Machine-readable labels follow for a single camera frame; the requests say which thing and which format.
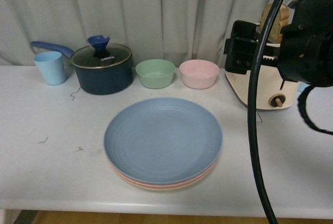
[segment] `black cord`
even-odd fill
[[[274,20],[280,10],[283,0],[274,0],[271,9],[265,20],[263,31],[260,34],[257,48],[254,53],[253,63],[251,67],[249,91],[248,91],[248,133],[249,133],[249,144],[253,175],[257,191],[261,200],[261,204],[266,213],[266,217],[269,223],[277,223],[273,209],[271,207],[268,195],[265,190],[265,185],[261,173],[259,152],[258,152],[258,139],[257,139],[257,123],[256,123],[256,109],[257,109],[257,88],[260,65],[264,53],[264,47],[268,40],[268,36],[273,27]]]

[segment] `blue handle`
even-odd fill
[[[51,50],[51,51],[59,51],[63,55],[65,55],[68,59],[70,59],[72,54],[74,53],[74,51],[72,49],[70,49],[66,46],[61,46],[61,45],[52,44],[52,43],[48,43],[48,42],[32,41],[32,42],[30,42],[30,45],[32,45],[34,47],[42,48],[42,49]]]

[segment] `blue lid knob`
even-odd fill
[[[104,51],[110,41],[110,37],[104,38],[103,35],[95,35],[88,38],[87,41],[96,51]]]

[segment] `stack of plates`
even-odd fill
[[[125,181],[147,189],[176,189],[203,178],[222,147],[222,130],[205,108],[177,98],[138,102],[109,124],[105,153]]]

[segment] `pot lid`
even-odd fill
[[[71,56],[74,66],[84,69],[103,69],[119,65],[132,56],[131,50],[121,44],[108,44],[110,38],[96,35],[87,39],[91,46],[75,51]]]

